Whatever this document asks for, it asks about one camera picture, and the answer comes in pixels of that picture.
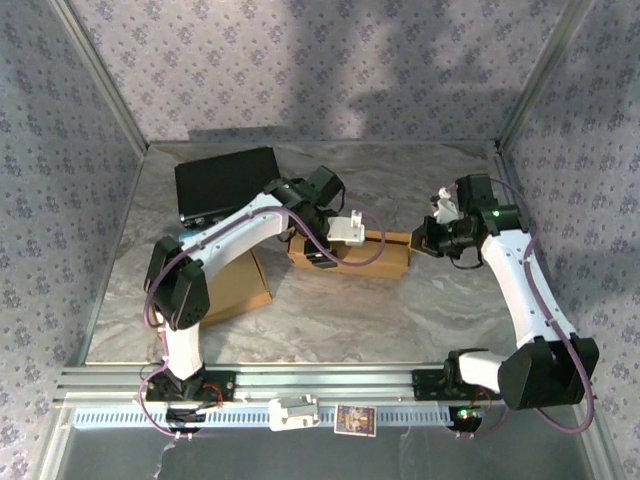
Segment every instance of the cardboard box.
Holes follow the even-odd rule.
[[[272,301],[269,284],[253,250],[225,265],[209,282],[211,307],[200,325],[215,325]]]
[[[366,267],[345,267],[338,265],[334,268],[320,269],[314,267],[304,255],[304,242],[306,239],[296,235],[289,242],[288,254],[296,267],[312,268],[319,271],[353,273],[355,275],[368,275],[370,277],[400,278],[407,273],[411,265],[411,234],[386,232],[384,252],[371,265]],[[380,232],[367,230],[366,240],[361,247],[348,247],[342,242],[331,244],[336,250],[338,258],[347,262],[362,262],[371,258],[380,247]]]

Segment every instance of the marble surface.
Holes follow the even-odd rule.
[[[412,231],[430,211],[429,196],[469,173],[495,174],[490,146],[438,144],[274,146],[284,176],[318,165],[347,186],[346,208],[376,211],[392,231]],[[181,161],[242,147],[152,147],[118,247],[87,363],[156,360],[160,345],[142,322],[154,243],[182,232],[173,168]],[[509,354],[515,336],[488,267],[456,270],[445,259],[414,254],[401,280],[296,269],[275,239],[257,247],[272,305],[203,328],[208,363],[441,361],[475,346]]]

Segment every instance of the red wire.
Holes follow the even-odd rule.
[[[480,397],[480,387],[476,387],[476,396],[473,399],[473,402],[471,402],[469,404],[469,406],[467,407],[469,410],[471,410],[473,408],[473,406],[476,404],[476,402],[478,401],[478,398]]]
[[[218,403],[217,405],[222,405],[224,403],[224,395],[222,395],[222,390],[217,385],[213,383],[203,383],[202,388],[211,388],[218,393]]]
[[[489,410],[491,410],[491,406],[493,404],[493,399],[491,398],[491,395],[489,395],[489,390],[487,390],[484,387],[481,387],[480,385],[478,385],[478,390],[482,391],[482,393],[484,393],[484,396],[487,397],[487,400],[489,400],[489,406],[485,410],[485,412],[488,412]]]

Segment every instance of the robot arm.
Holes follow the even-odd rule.
[[[342,218],[326,208],[343,189],[344,185],[333,172],[320,167],[307,180],[272,182],[242,210],[183,243],[171,237],[156,243],[145,291],[152,297],[156,317],[163,324],[168,351],[165,375],[178,398],[193,398],[203,383],[205,369],[199,348],[199,322],[210,306],[208,283],[242,253],[294,226],[288,212],[300,217],[327,249],[328,237],[332,241],[348,239],[350,245],[364,242],[364,226],[355,212],[351,218]],[[319,257],[310,241],[305,245],[305,253],[320,268],[335,265],[322,255]],[[177,264],[169,268],[168,264],[176,262],[178,257]],[[161,272],[166,274],[157,282]],[[150,292],[152,285],[156,288]]]
[[[498,205],[486,175],[461,178],[456,186],[463,217],[448,223],[425,217],[413,232],[412,248],[435,257],[448,256],[453,262],[466,248],[475,247],[481,262],[489,265],[498,280],[511,314],[517,350],[508,358],[482,349],[451,352],[445,362],[450,387],[470,384],[489,388],[514,410],[580,402],[584,387],[576,366],[534,297],[525,275],[526,262],[553,320],[570,339],[589,377],[598,360],[598,348],[593,339],[578,338],[551,293],[535,254],[525,258],[531,242],[525,218],[517,206]]]

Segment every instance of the small card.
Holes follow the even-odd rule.
[[[376,419],[376,407],[336,405],[336,420],[333,431],[342,435],[375,437]]]

